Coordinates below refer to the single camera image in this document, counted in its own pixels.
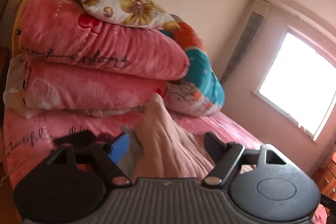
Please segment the pink quilted garment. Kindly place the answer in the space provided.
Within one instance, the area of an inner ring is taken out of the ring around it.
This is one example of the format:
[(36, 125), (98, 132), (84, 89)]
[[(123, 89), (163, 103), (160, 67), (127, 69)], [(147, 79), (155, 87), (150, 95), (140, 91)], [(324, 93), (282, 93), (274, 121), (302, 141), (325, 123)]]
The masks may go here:
[(222, 112), (193, 117), (168, 111), (157, 93), (153, 94), (144, 116), (133, 129), (142, 146), (133, 181), (140, 177), (203, 180), (214, 167), (204, 147), (207, 132), (224, 143), (236, 142), (250, 149), (261, 145), (256, 137)]

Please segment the light grey puffer jacket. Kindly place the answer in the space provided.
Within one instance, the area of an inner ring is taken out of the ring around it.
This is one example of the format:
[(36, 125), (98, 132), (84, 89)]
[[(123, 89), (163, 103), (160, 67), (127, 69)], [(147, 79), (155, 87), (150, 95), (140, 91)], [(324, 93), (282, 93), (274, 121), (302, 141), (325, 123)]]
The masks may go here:
[(124, 174), (131, 178), (135, 171), (135, 164), (137, 163), (140, 156), (142, 156), (143, 148), (131, 127), (123, 125), (121, 126), (121, 132), (128, 133), (130, 145), (128, 151), (119, 161), (117, 166), (123, 171)]

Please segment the pink heart-print bed blanket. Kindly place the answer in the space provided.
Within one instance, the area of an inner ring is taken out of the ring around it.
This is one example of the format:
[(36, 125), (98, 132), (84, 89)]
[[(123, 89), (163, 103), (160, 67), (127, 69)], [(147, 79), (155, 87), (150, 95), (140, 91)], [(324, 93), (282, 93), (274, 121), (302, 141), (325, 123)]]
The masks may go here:
[(291, 160), (221, 113), (7, 111), (3, 131), (23, 223), (311, 223), (321, 200)]

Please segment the teal cartoon-print quilt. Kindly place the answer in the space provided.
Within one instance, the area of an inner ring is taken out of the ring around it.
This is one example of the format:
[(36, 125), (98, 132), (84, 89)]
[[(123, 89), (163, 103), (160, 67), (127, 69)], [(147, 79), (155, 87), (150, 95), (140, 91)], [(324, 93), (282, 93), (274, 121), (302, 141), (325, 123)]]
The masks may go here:
[(195, 117), (219, 112), (225, 100), (221, 83), (216, 77), (202, 40), (191, 26), (173, 15), (180, 30), (170, 35), (184, 50), (189, 59), (185, 77), (170, 81), (166, 107), (178, 113)]

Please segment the folded pink blanket stack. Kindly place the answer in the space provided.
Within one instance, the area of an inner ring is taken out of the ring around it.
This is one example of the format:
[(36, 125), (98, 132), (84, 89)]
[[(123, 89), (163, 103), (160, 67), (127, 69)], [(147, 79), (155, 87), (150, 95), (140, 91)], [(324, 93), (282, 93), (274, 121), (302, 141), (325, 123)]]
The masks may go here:
[(75, 0), (28, 0), (19, 22), (31, 109), (132, 109), (183, 78), (189, 60), (157, 30), (102, 22)]

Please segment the brown wooden cabinet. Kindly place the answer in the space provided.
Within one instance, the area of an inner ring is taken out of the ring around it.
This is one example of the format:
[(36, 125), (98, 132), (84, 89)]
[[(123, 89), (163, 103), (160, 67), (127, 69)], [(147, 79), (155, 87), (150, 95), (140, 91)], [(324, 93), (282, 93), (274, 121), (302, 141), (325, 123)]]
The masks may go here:
[(331, 155), (327, 165), (315, 172), (313, 180), (321, 193), (320, 203), (326, 208), (328, 215), (335, 215), (335, 152)]

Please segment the bright window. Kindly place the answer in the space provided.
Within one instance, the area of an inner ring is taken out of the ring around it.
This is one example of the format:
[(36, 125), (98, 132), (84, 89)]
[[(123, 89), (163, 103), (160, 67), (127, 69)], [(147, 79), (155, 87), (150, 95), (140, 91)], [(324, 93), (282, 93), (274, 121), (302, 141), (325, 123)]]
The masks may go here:
[(316, 141), (335, 107), (335, 62), (289, 26), (255, 94)]

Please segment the grey checked curtain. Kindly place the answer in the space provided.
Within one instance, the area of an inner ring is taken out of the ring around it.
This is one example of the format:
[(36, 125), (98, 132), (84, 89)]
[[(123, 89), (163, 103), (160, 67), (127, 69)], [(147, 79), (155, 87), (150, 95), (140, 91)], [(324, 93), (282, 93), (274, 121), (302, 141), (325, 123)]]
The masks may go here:
[(228, 63), (223, 72), (221, 83), (224, 84), (230, 75), (234, 72), (237, 66), (247, 54), (252, 42), (264, 23), (268, 15), (271, 4), (265, 0), (253, 0), (252, 7), (248, 13), (248, 18), (244, 23), (244, 28), (237, 40), (236, 46), (228, 60)]

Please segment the floral white pillow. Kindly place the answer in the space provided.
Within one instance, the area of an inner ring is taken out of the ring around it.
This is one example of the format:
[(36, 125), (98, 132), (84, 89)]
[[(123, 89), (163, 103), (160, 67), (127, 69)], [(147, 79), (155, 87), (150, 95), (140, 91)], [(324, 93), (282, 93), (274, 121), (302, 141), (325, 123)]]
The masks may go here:
[(152, 0), (78, 0), (96, 19), (120, 26), (152, 30), (179, 30), (175, 19)]

